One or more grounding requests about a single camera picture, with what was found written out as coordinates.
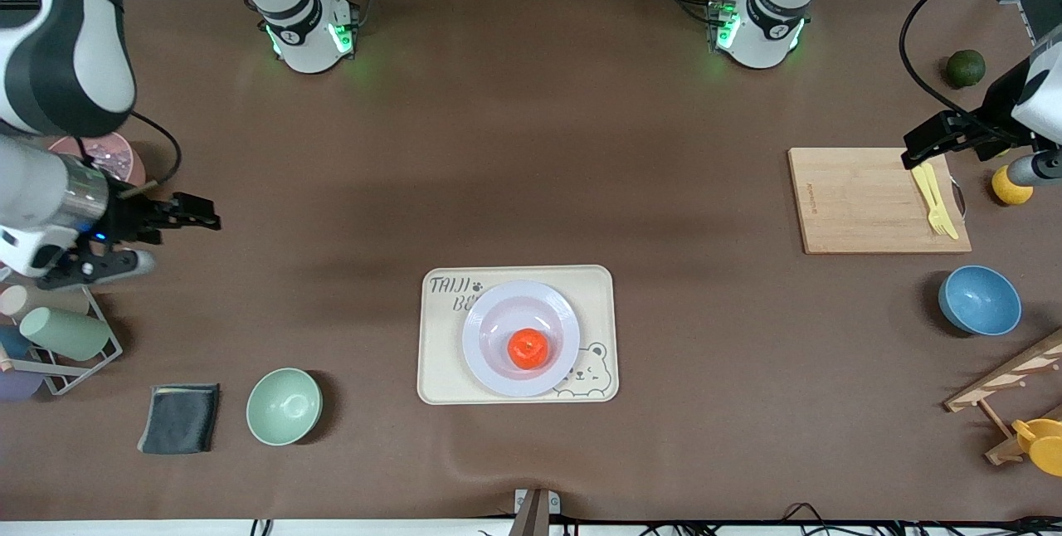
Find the wooden cutting board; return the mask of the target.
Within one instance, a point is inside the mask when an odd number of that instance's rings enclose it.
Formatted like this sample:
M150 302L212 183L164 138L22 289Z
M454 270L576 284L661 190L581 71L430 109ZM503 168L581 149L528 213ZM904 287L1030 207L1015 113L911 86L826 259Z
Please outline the wooden cutting board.
M796 215L807 255L959 255L972 249L945 158L930 159L956 238L933 234L903 148L792 148Z

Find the yellow lemon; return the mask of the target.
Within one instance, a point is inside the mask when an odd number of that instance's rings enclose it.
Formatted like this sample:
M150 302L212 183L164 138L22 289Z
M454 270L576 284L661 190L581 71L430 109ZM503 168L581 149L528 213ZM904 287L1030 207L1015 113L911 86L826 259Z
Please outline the yellow lemon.
M1035 189L1033 187L1020 187L1020 184L1009 178L1008 170L1008 165L995 170L991 180L992 192L1005 206L1021 206L1032 198Z

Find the clear ice cubes pile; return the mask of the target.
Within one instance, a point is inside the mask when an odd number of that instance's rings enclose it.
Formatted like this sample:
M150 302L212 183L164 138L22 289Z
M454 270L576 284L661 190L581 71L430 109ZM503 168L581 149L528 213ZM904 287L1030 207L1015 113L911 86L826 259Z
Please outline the clear ice cubes pile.
M129 181L133 176L135 166L133 150L121 139L87 140L85 153L92 159L92 165L118 180Z

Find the mint green bowl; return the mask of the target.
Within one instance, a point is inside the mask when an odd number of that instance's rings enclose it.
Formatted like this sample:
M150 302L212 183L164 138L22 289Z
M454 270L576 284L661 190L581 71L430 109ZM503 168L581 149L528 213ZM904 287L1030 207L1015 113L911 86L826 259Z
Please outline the mint green bowl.
M314 377L298 368L267 373L251 390L246 423L267 446L288 446L307 436L323 410L323 395Z

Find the yellow mug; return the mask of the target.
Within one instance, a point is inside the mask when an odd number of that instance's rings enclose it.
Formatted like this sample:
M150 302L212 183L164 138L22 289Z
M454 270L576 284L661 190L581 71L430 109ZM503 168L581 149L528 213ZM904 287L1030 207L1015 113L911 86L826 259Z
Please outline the yellow mug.
M1047 476L1062 478L1062 421L1038 418L1011 423L1020 449Z

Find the metal table edge bracket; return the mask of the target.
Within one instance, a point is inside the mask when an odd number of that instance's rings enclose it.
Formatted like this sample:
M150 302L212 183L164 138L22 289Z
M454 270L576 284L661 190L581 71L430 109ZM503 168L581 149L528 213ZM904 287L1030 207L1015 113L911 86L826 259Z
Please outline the metal table edge bracket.
M508 536L551 536L553 518L561 514L561 497L552 490L516 490L515 517Z

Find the cream bear print tray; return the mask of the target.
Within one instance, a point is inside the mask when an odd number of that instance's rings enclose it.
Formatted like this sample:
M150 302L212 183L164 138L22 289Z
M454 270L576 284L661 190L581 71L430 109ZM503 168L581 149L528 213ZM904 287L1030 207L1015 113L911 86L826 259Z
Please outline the cream bear print tray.
M581 327L576 365L554 390L506 397L468 369L461 332L468 312L490 288L536 281L560 291ZM417 391L431 405L607 402L619 390L613 275L599 265L436 267L421 283Z

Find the beige plastic cup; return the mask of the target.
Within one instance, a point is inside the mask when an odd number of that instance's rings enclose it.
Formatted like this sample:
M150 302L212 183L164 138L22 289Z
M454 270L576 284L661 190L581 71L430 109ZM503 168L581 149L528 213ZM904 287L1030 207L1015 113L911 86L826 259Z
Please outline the beige plastic cup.
M49 291L33 286L8 286L0 293L0 315L14 319L16 324L38 308L68 310L80 315L90 312L90 299L83 291Z

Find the green plastic cup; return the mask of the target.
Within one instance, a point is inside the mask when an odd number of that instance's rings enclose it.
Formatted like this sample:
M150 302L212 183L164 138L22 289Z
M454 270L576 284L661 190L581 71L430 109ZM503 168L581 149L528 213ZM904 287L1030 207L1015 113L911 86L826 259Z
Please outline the green plastic cup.
M102 353L113 336L106 322L56 308L30 310L18 328L32 344L76 362Z

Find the yellow plastic fork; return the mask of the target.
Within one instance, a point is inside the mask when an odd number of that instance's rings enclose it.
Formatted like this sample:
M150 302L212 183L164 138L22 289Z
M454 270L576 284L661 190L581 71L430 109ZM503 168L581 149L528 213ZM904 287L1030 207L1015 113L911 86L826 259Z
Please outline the yellow plastic fork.
M933 173L933 165L919 165L913 170L913 174L917 177L917 181L918 177L921 177L921 181L925 184L924 191L927 192L927 198L929 198L930 202L928 204L929 211L927 218L930 226L933 227L933 232L939 235L948 235L952 240L958 241L958 230L953 225L948 211L946 211L943 193L939 187L936 173Z
M933 228L933 234L938 235L950 235L948 229L946 229L945 223L943 222L943 217L940 214L939 203L936 196L933 196L933 188L930 185L924 169L922 167L914 167L910 170L913 175L913 179L917 184L919 192L925 201L927 207L927 222Z

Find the orange mandarin fruit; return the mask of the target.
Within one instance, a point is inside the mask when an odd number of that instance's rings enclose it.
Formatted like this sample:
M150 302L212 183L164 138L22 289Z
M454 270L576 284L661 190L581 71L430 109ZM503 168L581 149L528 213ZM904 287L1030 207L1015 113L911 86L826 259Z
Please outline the orange mandarin fruit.
M538 369L548 361L550 340L538 329L517 329L507 343L509 361L521 370Z

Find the wooden drying rack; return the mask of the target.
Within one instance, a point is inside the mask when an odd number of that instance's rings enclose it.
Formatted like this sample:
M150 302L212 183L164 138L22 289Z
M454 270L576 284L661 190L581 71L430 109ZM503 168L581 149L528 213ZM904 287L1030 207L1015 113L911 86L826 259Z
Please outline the wooden drying rack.
M1021 463L1025 459L1025 452L1021 449L1020 437L1012 430L1011 423L1005 422L987 400L1005 390L1025 387L1028 378L1057 371L1062 371L1062 328L1056 329L1051 335L1041 339L1020 355L1013 356L967 387L959 390L946 399L942 407L946 412L962 412L971 408L979 410L1003 434L1004 439L984 453L987 463L993 465Z

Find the pink bowl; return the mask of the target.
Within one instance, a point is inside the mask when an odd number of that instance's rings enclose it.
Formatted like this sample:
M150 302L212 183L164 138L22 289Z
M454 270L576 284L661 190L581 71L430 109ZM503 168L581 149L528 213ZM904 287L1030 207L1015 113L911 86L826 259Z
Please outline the pink bowl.
M98 167L95 166L95 163L92 163L92 159L88 157L87 153L85 153L85 143L87 142L87 140L101 139L101 138L113 139L113 140L121 139L123 140L123 142L127 143L130 148L132 148L135 166L133 170L133 176L129 178L129 181L118 180L115 177L110 176L109 173L103 172L103 170L99 169ZM101 138L83 138L80 140L75 138L59 138L53 140L53 142L50 143L50 145L48 146L48 151L49 153L55 153L59 155L59 157L65 159L73 169L76 169L80 174L88 173L87 168L91 167L92 169L95 169L95 174L101 174L101 176L106 178L106 180L120 181L122 184L132 185L132 187L141 187L141 185L144 185L147 181L147 173L143 162L141 162L139 154L137 154L134 148L130 145L129 140L122 138L122 136L118 135L118 133L109 133L104 136L101 136Z

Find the white round plate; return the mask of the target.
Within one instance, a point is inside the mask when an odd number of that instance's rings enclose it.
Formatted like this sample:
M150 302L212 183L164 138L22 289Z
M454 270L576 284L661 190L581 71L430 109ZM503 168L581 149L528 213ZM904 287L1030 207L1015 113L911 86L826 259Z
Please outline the white round plate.
M509 361L507 343L517 329L538 329L549 340L548 361L521 370ZM568 377L580 351L581 327L573 307L555 288L536 281L509 281L490 288L468 312L462 351L473 376L506 397L537 397Z

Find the dark grey folded cloth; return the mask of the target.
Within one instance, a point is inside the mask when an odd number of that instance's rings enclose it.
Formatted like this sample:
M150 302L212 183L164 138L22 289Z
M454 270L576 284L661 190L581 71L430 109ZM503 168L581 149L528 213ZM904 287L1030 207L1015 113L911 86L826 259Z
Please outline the dark grey folded cloth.
M209 452L219 397L220 385L216 383L153 386L138 451L149 456Z

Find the dark green avocado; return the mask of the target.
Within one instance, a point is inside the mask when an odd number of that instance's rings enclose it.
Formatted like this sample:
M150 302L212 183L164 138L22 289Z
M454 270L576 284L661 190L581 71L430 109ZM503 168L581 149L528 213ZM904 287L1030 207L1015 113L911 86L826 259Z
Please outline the dark green avocado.
M944 65L944 77L955 89L978 85L986 77L986 60L979 51L956 51Z

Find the blue bowl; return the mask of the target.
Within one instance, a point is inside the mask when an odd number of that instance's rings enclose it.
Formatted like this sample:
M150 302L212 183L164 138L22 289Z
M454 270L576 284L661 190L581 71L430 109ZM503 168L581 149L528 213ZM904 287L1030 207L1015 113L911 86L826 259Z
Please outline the blue bowl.
M955 269L940 286L938 301L946 319L970 334L1003 336L1023 317L1016 287L991 267Z

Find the purple plastic cup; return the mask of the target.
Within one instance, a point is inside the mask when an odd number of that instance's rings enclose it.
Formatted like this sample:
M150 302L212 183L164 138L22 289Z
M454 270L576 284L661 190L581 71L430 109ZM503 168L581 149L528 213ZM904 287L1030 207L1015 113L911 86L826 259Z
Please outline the purple plastic cup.
M20 402L41 388L42 374L11 369L0 370L0 402Z

